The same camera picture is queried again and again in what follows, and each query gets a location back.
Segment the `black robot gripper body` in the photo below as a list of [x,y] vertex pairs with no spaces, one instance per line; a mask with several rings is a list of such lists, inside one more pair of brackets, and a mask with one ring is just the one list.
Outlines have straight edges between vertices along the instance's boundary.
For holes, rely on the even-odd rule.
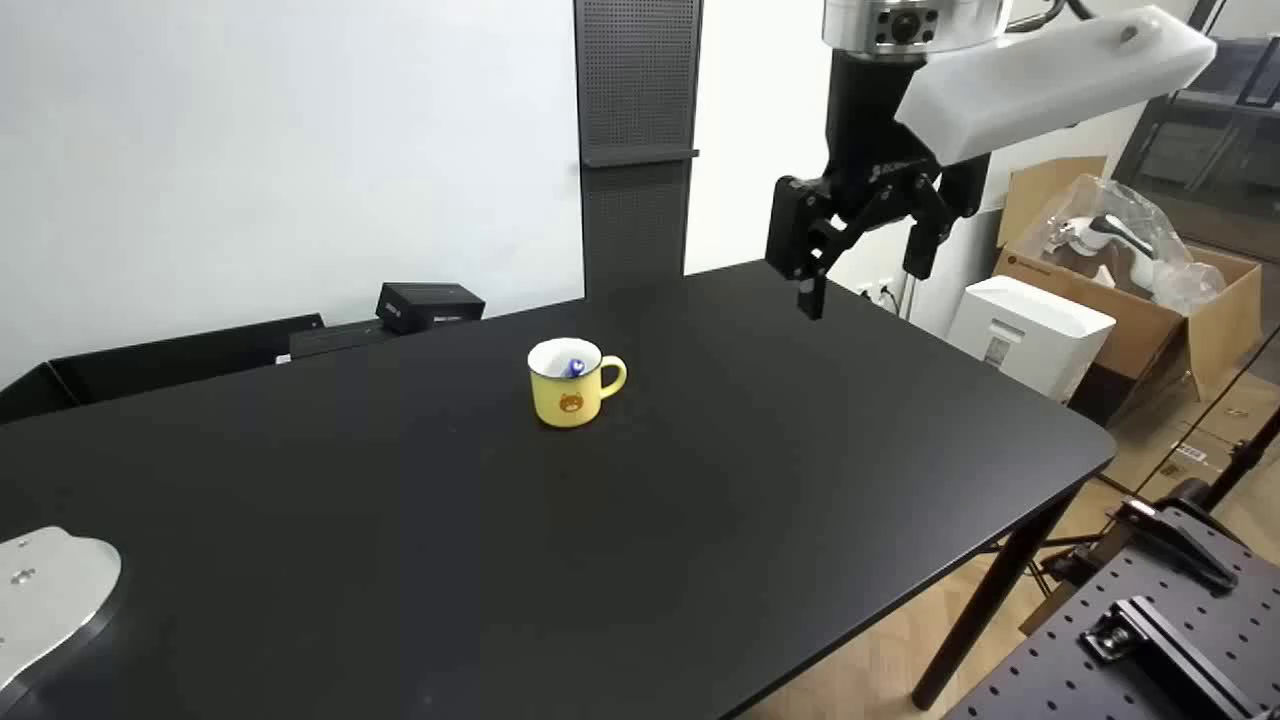
[[939,194],[957,215],[971,215],[985,195],[988,161],[938,161],[897,109],[922,73],[908,65],[871,65],[854,52],[831,56],[826,122],[826,190],[839,212],[871,203],[908,203]]

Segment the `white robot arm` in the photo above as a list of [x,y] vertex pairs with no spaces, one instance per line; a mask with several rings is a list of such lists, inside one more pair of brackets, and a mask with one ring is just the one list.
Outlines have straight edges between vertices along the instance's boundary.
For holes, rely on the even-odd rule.
[[766,247],[807,322],[870,231],[908,220],[901,270],[928,282],[1000,148],[1179,93],[1216,59],[1216,46],[1159,3],[1056,27],[1066,3],[1017,19],[1012,0],[826,0],[830,161],[812,181],[774,186]]

